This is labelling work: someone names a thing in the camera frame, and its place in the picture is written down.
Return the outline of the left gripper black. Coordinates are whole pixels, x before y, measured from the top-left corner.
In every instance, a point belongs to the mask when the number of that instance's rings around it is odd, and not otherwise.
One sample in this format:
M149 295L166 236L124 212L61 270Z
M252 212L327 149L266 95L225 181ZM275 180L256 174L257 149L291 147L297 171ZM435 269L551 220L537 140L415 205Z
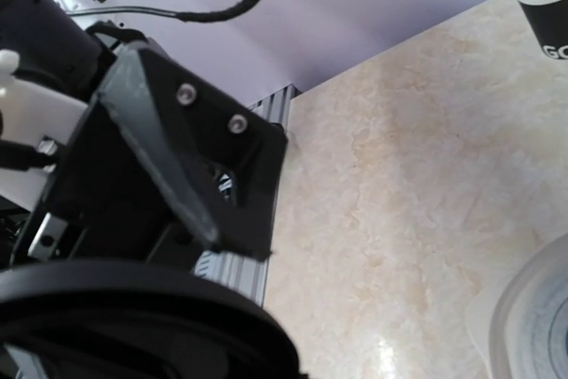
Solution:
M146 43L119 53L67 143L8 142L44 182L8 213L8 265L117 258L191 268L266 260L285 132Z

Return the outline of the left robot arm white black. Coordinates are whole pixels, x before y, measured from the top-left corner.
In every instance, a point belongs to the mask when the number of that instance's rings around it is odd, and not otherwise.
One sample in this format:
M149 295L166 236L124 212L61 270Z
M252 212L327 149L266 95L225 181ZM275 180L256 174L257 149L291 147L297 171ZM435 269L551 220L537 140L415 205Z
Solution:
M283 128L108 0L1 0L1 265L266 260Z

